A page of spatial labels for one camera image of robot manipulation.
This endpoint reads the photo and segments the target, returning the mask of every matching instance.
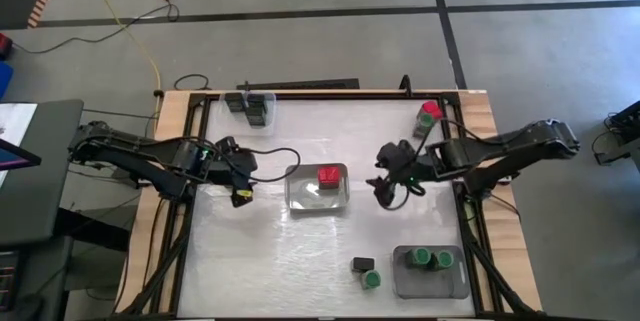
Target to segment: red cube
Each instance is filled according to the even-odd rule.
[[[340,186],[340,168],[338,166],[318,168],[318,183],[321,190],[338,188]]]

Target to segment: gray tray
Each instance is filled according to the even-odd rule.
[[[337,189],[320,190],[318,168],[338,166],[340,185]],[[287,173],[293,166],[287,167]],[[291,211],[341,209],[349,202],[349,175],[344,164],[300,165],[285,180],[285,200]]]
[[[405,255],[416,247],[426,247],[433,252],[447,250],[453,254],[455,262],[451,268],[440,271],[408,268]],[[464,255],[457,246],[402,245],[393,250],[391,262],[395,291],[400,298],[464,299],[469,296],[469,277],[464,265]]]

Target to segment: concrete floor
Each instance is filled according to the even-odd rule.
[[[446,0],[448,5],[612,0]],[[184,15],[389,6],[435,0],[175,0]],[[113,0],[135,17],[161,0]],[[107,18],[101,0],[50,0],[43,20]],[[640,313],[640,175],[628,161],[598,167],[589,146],[607,113],[638,100],[640,8],[452,14],[469,88],[486,89],[500,131],[532,120],[568,122],[582,141],[570,162],[537,164],[514,182],[544,309],[552,315],[635,320]],[[30,49],[111,26],[7,32]],[[138,25],[163,75],[163,87],[203,73],[212,88],[250,82],[360,79],[363,88],[395,88],[402,74],[416,88],[455,88],[437,14]],[[150,115],[153,73],[120,35],[41,56],[18,53],[5,101],[81,98],[86,107]],[[84,120],[97,119],[85,114]],[[100,117],[142,133],[145,122]],[[95,192],[101,188],[100,196]],[[109,207],[129,189],[71,177],[64,204]],[[93,303],[107,304],[98,308]],[[109,302],[74,294],[67,319],[104,315]]]

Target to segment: monitor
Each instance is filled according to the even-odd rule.
[[[0,171],[38,166],[40,157],[0,139]]]

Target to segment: wooden table frame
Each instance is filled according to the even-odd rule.
[[[197,103],[198,101],[192,96],[195,94],[219,95],[226,92],[231,91],[167,92],[155,138],[163,140],[185,134],[197,136],[200,131],[206,128],[206,122],[201,122],[202,110],[194,108],[193,106],[196,106],[194,104],[190,105],[190,102]],[[299,99],[318,99],[319,95],[323,94],[334,95],[334,98],[353,99],[363,98],[363,96],[365,98],[403,98],[408,93],[403,90],[278,90],[274,92],[283,97],[292,96]],[[496,134],[489,98],[485,91],[416,90],[414,94],[441,95],[443,99],[447,100],[447,117],[462,118],[465,126],[480,137],[490,137]],[[192,119],[193,124],[186,125],[187,119]],[[456,134],[457,130],[451,129],[451,132]],[[494,190],[494,194],[515,205],[510,186],[498,186]],[[128,269],[123,272],[120,290],[122,297],[117,305],[117,311],[123,310],[133,301],[144,283],[153,274],[161,252],[168,248],[182,227],[183,221],[185,221],[184,213],[184,205],[176,205],[167,201],[161,202],[157,192],[153,189],[142,191],[129,245],[129,260],[125,266]],[[476,224],[474,232],[479,236],[479,239],[482,239],[482,234],[486,236],[484,241],[490,244],[489,254],[492,255],[498,270],[525,303],[534,309],[540,309],[540,299],[518,217],[498,203],[485,201],[483,215],[480,214],[477,219],[484,222]],[[477,297],[478,300],[474,299],[476,310],[479,305],[480,310],[500,311],[502,302],[492,292],[492,283],[488,282],[486,274],[477,260],[475,263],[471,263],[469,269],[469,272],[472,272],[473,269],[473,273],[477,274],[477,288],[480,297]],[[155,298],[152,298],[152,301],[147,305],[147,310],[149,307],[156,312],[177,310],[178,297],[172,297],[175,292],[175,276],[176,262],[173,263],[165,276],[162,291]]]

